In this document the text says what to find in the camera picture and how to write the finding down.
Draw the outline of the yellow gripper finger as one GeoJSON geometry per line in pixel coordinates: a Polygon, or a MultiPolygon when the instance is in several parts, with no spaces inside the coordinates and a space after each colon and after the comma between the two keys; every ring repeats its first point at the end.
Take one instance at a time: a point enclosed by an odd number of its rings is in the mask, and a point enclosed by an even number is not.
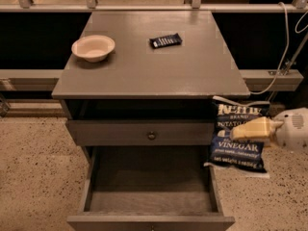
{"type": "Polygon", "coordinates": [[[230,138],[233,141],[269,139],[283,124],[283,121],[265,116],[258,117],[234,127],[230,132],[230,138]]]}

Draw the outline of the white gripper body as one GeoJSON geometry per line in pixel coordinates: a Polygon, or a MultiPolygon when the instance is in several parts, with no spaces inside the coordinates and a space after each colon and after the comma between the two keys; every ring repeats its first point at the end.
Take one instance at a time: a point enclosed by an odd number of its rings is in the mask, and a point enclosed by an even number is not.
{"type": "Polygon", "coordinates": [[[270,138],[273,144],[291,151],[308,149],[308,108],[286,110],[272,120],[281,123],[270,138]]]}

